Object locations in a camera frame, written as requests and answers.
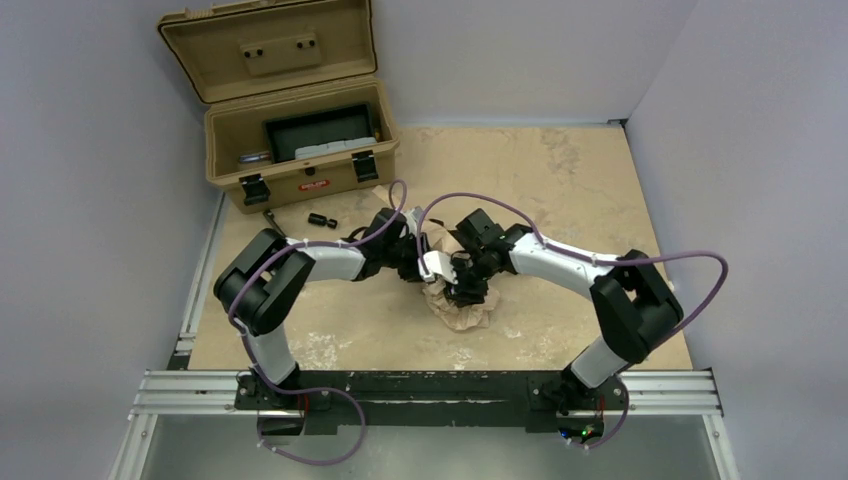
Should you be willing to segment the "beige folding umbrella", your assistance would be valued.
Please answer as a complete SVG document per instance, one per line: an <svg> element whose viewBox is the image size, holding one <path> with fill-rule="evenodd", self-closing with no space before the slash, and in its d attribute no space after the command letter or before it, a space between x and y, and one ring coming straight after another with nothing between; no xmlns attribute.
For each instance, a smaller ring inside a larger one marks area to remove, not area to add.
<svg viewBox="0 0 848 480"><path fill-rule="evenodd" d="M448 228L440 225L436 220L427 219L423 231L433 248L445 254L454 254L460 251L460 244L448 232ZM500 292L495 287L489 287L482 304L460 306L457 302L449 300L444 288L447 286L443 280L434 283L425 283L422 294L428 308L445 325L453 331L461 332L473 328L488 328L491 312L495 310L500 302Z"/></svg>

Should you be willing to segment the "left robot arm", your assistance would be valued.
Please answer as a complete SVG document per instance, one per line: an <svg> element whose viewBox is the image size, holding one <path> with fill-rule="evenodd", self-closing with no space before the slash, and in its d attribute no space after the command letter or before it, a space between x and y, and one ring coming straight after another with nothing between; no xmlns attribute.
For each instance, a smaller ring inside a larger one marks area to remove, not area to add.
<svg viewBox="0 0 848 480"><path fill-rule="evenodd" d="M421 280L412 219L384 208L359 231L361 238L312 242L263 229L215 281L213 295L246 342L251 373L270 390L301 390L284 321L307 283L359 282L384 268L407 282Z"/></svg>

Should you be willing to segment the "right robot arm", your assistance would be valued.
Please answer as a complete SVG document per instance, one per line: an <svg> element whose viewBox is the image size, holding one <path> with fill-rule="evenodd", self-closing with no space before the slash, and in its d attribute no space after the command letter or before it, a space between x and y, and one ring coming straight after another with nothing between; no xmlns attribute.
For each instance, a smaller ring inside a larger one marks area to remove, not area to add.
<svg viewBox="0 0 848 480"><path fill-rule="evenodd" d="M481 303L489 280L503 272L548 281L592 302L600 334L563 369L566 395L587 397L626 366L642 362L683 318L663 277L639 250L598 262L584 252L571 257L530 226L504 229L481 209L450 234L461 249L450 261L454 279L445 295L459 306Z"/></svg>

